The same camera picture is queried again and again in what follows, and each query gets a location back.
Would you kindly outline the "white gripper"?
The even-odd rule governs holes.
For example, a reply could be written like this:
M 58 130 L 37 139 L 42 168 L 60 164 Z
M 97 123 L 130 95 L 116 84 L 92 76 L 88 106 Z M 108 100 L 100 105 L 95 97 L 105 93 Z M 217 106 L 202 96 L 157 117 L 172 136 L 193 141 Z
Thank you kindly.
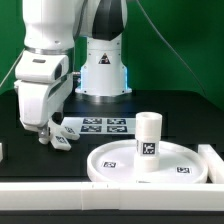
M 20 121 L 26 130 L 38 131 L 38 136 L 47 139 L 48 129 L 43 128 L 60 109 L 73 88 L 71 74 L 50 84 L 21 81 L 18 84 Z

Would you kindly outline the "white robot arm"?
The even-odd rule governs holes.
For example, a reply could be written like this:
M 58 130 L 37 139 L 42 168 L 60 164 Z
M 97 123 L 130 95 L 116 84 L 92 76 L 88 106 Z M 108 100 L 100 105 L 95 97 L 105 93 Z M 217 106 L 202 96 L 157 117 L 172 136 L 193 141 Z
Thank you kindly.
M 22 0 L 25 50 L 16 66 L 20 120 L 49 138 L 71 92 L 95 102 L 129 94 L 121 61 L 126 0 Z

